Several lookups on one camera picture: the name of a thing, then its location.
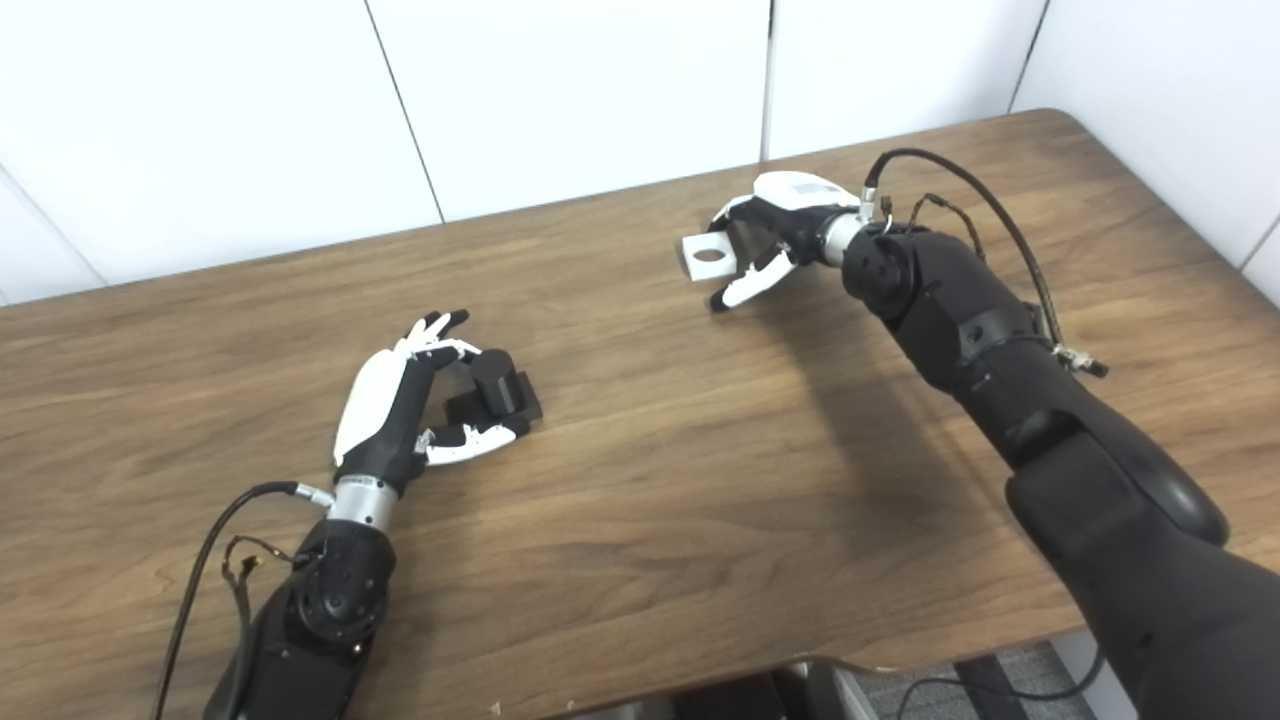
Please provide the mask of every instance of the black cable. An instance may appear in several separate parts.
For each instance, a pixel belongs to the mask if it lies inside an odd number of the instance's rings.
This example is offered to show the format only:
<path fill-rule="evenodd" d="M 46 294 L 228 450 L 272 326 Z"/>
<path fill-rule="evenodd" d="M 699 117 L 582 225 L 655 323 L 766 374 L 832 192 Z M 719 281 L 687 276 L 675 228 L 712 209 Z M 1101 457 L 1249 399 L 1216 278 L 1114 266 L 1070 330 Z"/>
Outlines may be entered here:
<path fill-rule="evenodd" d="M 223 564 L 223 578 L 232 587 L 232 597 L 236 598 L 236 612 L 239 615 L 239 644 L 236 646 L 236 667 L 232 671 L 232 692 L 227 696 L 227 707 L 223 710 L 223 720 L 234 720 L 236 710 L 239 707 L 241 696 L 244 694 L 244 685 L 248 682 L 248 648 L 250 648 L 250 606 L 248 606 L 248 574 L 257 568 L 257 556 L 246 557 L 241 562 L 239 578 L 230 574 L 225 562 Z"/>
<path fill-rule="evenodd" d="M 915 227 L 915 218 L 919 217 L 920 208 L 924 206 L 927 201 L 933 202 L 940 208 L 946 208 L 947 210 L 951 210 L 956 215 L 960 215 L 960 219 L 964 220 L 964 227 L 969 231 L 969 240 L 973 241 L 973 254 L 977 255 L 979 260 L 986 263 L 987 252 L 982 249 L 982 238 L 978 237 L 978 227 L 973 224 L 973 219 L 969 218 L 969 213 L 965 213 L 964 210 L 960 209 L 959 205 L 951 202 L 950 200 L 940 195 L 925 192 L 923 197 L 915 201 L 915 206 L 911 208 L 911 218 L 906 220 L 906 232 L 911 232 L 911 229 Z"/>
<path fill-rule="evenodd" d="M 268 551 L 271 557 L 291 565 L 293 564 L 293 557 L 287 552 L 251 536 L 233 537 L 232 542 L 227 543 L 227 550 L 223 551 L 223 579 L 227 580 L 227 584 L 232 588 L 232 597 L 236 598 L 241 634 L 239 644 L 236 648 L 236 667 L 232 670 L 232 692 L 227 696 L 227 708 L 223 711 L 223 720 L 234 720 L 241 698 L 244 696 L 244 688 L 248 685 L 250 621 L 252 620 L 248 602 L 248 575 L 261 565 L 261 561 L 256 555 L 251 555 L 241 561 L 239 577 L 233 575 L 230 569 L 232 552 L 242 542 L 251 542 Z"/>
<path fill-rule="evenodd" d="M 929 152 L 928 150 L 920 150 L 919 147 L 896 147 L 887 152 L 882 152 L 876 163 L 872 164 L 870 172 L 867 173 L 867 181 L 863 182 L 864 187 L 876 188 L 879 186 L 881 173 L 884 172 L 884 167 L 893 158 L 920 158 L 928 160 L 936 165 L 941 165 L 951 172 L 951 174 L 969 183 L 969 187 L 978 191 L 978 195 L 987 201 L 991 210 L 996 213 L 1000 222 L 1004 223 L 1005 229 L 1009 231 L 1009 236 L 1014 238 L 1014 243 L 1018 245 L 1018 251 L 1023 255 L 1023 261 L 1027 264 L 1027 272 L 1032 275 L 1032 283 L 1036 286 L 1036 293 L 1039 295 L 1041 306 L 1044 310 L 1044 324 L 1048 328 L 1050 340 L 1053 341 L 1055 346 L 1062 345 L 1062 328 L 1057 323 L 1057 313 L 1053 310 L 1053 297 L 1048 292 L 1048 282 L 1044 281 L 1044 273 L 1041 272 L 1039 263 L 1036 261 L 1036 255 L 1032 252 L 1030 245 L 1027 243 L 1027 236 L 1023 231 L 1018 228 L 1018 223 L 1010 217 L 1009 210 L 1001 205 L 1000 200 L 996 197 L 986 184 L 982 183 L 973 173 L 961 168 L 956 163 L 938 155 L 937 152 Z"/>
<path fill-rule="evenodd" d="M 205 571 L 205 562 L 209 561 L 209 553 L 214 550 L 214 542 L 218 541 L 218 533 L 223 530 L 227 523 L 232 519 L 246 502 L 260 497 L 264 495 L 271 495 L 282 492 L 285 495 L 293 495 L 298 489 L 298 483 L 292 482 L 278 482 L 278 483 L 262 483 L 260 486 L 253 486 L 243 495 L 232 501 L 223 510 L 223 514 L 214 520 L 214 525 L 209 529 L 209 534 L 205 536 L 205 543 L 200 546 L 200 552 L 196 553 L 196 562 L 191 568 L 191 578 L 187 580 L 187 592 L 182 596 L 182 605 L 178 606 L 178 619 L 173 624 L 173 634 L 169 635 L 169 648 L 164 653 L 164 665 L 160 670 L 160 684 L 156 688 L 155 705 L 151 708 L 151 720 L 160 720 L 161 714 L 164 714 L 164 701 L 169 696 L 169 682 L 173 679 L 173 669 L 178 662 L 178 648 L 182 646 L 182 633 L 187 628 L 187 619 L 191 616 L 191 606 L 196 602 L 196 589 L 200 587 L 200 575 Z"/>
<path fill-rule="evenodd" d="M 911 693 L 923 685 L 954 685 L 957 688 L 970 688 L 1000 697 L 1016 697 L 1018 700 L 1025 700 L 1028 702 L 1055 702 L 1059 700 L 1066 700 L 1083 693 L 1089 688 L 1089 685 L 1093 684 L 1094 680 L 1098 679 L 1098 675 L 1102 673 L 1103 661 L 1102 648 L 1100 647 L 1098 652 L 1093 656 L 1093 664 L 1089 665 L 1089 670 L 1084 673 L 1084 676 L 1080 678 L 1079 683 L 1052 693 L 1024 693 L 1014 689 L 997 691 L 996 688 L 989 688 L 982 683 L 972 683 L 968 680 L 955 680 L 951 678 L 923 678 L 906 687 L 906 692 L 902 694 L 902 702 L 897 705 L 896 717 L 897 720 L 902 720 L 902 715 L 906 712 L 906 703 L 911 700 Z"/>

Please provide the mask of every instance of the gray carpet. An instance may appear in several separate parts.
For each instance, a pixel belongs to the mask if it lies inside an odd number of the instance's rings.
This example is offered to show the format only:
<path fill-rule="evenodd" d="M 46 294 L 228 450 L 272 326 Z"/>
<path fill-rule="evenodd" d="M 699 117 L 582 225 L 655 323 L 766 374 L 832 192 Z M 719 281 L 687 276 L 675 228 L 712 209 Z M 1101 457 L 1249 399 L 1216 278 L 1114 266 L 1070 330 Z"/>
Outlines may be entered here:
<path fill-rule="evenodd" d="M 1018 691 L 1052 693 L 1071 685 L 1057 653 L 1048 643 L 1037 643 L 1000 653 L 1000 664 L 1009 683 Z M 910 675 L 856 675 L 879 720 L 895 720 L 902 693 L 919 678 L 955 678 L 950 666 L 941 666 Z M 1089 706 L 1079 696 L 1057 702 L 1025 702 L 1030 720 L 1094 720 Z M 978 720 L 969 696 L 963 688 L 924 685 L 911 693 L 911 703 L 902 720 Z"/>

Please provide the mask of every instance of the white wall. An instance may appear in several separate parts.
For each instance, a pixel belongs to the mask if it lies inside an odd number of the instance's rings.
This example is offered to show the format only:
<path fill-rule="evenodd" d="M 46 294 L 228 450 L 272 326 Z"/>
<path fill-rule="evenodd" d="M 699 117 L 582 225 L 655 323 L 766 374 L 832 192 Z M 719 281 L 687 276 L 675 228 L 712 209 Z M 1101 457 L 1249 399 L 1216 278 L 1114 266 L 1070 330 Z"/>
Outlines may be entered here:
<path fill-rule="evenodd" d="M 1004 115 L 1043 6 L 776 0 L 767 156 Z"/>
<path fill-rule="evenodd" d="M 1280 3 L 1052 0 L 1015 110 L 1073 114 L 1239 266 L 1280 215 Z"/>
<path fill-rule="evenodd" d="M 0 167 L 0 302 L 95 287 L 102 279 Z"/>
<path fill-rule="evenodd" d="M 111 283 L 439 220 L 358 0 L 4 3 L 0 99 L 0 165 Z"/>
<path fill-rule="evenodd" d="M 371 0 L 445 220 L 753 163 L 768 0 Z"/>

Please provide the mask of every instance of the robotic hand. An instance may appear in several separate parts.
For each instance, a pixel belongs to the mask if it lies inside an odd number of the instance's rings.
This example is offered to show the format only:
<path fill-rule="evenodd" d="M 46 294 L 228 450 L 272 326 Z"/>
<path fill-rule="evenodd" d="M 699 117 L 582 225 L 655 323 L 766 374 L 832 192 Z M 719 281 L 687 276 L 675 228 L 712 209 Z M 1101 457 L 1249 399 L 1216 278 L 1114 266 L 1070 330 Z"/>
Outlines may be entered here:
<path fill-rule="evenodd" d="M 968 413 L 1012 470 L 1015 519 L 1071 593 L 1144 720 L 1261 720 L 1280 708 L 1280 575 L 1222 548 L 1226 518 L 1155 441 L 1073 372 L 1103 374 L 1044 337 L 960 240 L 892 218 L 873 223 L 888 159 L 934 161 L 972 184 L 1047 287 L 1007 211 L 968 170 L 900 149 L 872 168 L 858 205 L 804 173 L 767 173 L 712 222 L 762 225 L 777 245 L 712 299 L 727 310 L 791 269 L 838 268 L 845 291 L 884 324 L 913 365 Z"/>
<path fill-rule="evenodd" d="M 719 232 L 741 220 L 762 227 L 777 243 L 751 260 L 746 272 L 712 296 L 712 310 L 723 313 L 760 295 L 791 270 L 818 261 L 840 266 L 840 254 L 854 233 L 870 222 L 870 199 L 864 204 L 818 176 L 780 170 L 755 178 L 753 195 L 730 200 L 712 218 L 707 232 Z"/>
<path fill-rule="evenodd" d="M 541 416 L 511 356 L 445 337 L 466 319 L 431 313 L 360 369 L 334 443 L 335 492 L 319 500 L 328 514 L 255 618 L 205 720 L 340 717 L 387 616 L 396 568 L 387 532 L 410 480 L 504 447 Z M 420 433 L 435 373 L 454 361 L 470 366 L 476 391 L 447 404 L 447 425 Z"/>

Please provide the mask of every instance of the wood grain surface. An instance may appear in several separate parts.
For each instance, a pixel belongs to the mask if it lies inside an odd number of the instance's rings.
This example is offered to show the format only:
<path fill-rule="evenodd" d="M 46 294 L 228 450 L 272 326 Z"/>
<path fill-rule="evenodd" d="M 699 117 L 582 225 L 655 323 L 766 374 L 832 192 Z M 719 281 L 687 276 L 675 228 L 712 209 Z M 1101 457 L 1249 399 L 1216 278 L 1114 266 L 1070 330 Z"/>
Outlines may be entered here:
<path fill-rule="evenodd" d="M 676 241 L 759 172 L 856 188 L 904 143 L 1004 199 L 1068 341 L 1114 366 L 1085 382 L 1222 505 L 1235 551 L 1280 569 L 1280 314 L 1074 120 L 1036 111 L 0 310 L 4 715 L 145 716 L 209 524 L 255 482 L 326 486 L 357 368 L 433 309 L 470 309 L 460 337 L 508 350 L 545 420 L 401 502 L 392 612 L 351 717 L 532 719 L 803 657 L 893 671 L 1076 628 L 1005 507 L 1006 469 L 838 273 L 723 316 L 717 284 L 681 274 Z M 1032 296 L 957 181 L 908 159 L 882 188 L 970 209 Z M 265 498 L 232 530 L 293 546 L 316 516 Z M 255 602 L 282 577 L 256 575 Z M 210 568 L 169 716 L 197 716 L 234 641 Z"/>

